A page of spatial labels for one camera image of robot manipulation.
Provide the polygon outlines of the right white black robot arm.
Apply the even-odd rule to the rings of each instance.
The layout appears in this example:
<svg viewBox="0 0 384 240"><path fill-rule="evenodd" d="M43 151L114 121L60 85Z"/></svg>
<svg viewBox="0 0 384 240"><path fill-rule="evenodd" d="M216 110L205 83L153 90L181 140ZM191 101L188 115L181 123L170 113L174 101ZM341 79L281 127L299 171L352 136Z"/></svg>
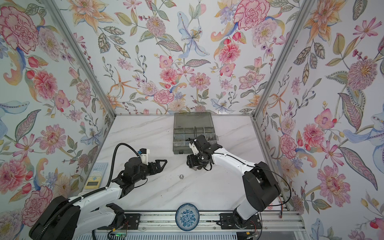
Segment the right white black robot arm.
<svg viewBox="0 0 384 240"><path fill-rule="evenodd" d="M256 164L241 159L219 144L210 144L203 135L190 139L189 148L192 150L192 154L187 156L189 168L201 170L218 165L242 178L246 199L233 211L234 221L248 221L268 208L281 194L274 173L264 162Z"/></svg>

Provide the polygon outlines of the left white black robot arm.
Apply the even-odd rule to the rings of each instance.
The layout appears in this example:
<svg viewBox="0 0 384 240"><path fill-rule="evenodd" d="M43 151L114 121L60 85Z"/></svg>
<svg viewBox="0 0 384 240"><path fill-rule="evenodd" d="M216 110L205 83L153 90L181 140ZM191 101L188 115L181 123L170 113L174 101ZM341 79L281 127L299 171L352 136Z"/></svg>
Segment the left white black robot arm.
<svg viewBox="0 0 384 240"><path fill-rule="evenodd" d="M117 230L123 227L128 220L125 211L115 201L128 195L137 182L161 173L167 162L155 160L144 164L139 157L131 158L109 186L82 196L53 199L31 228L30 238L71 240L98 228Z"/></svg>

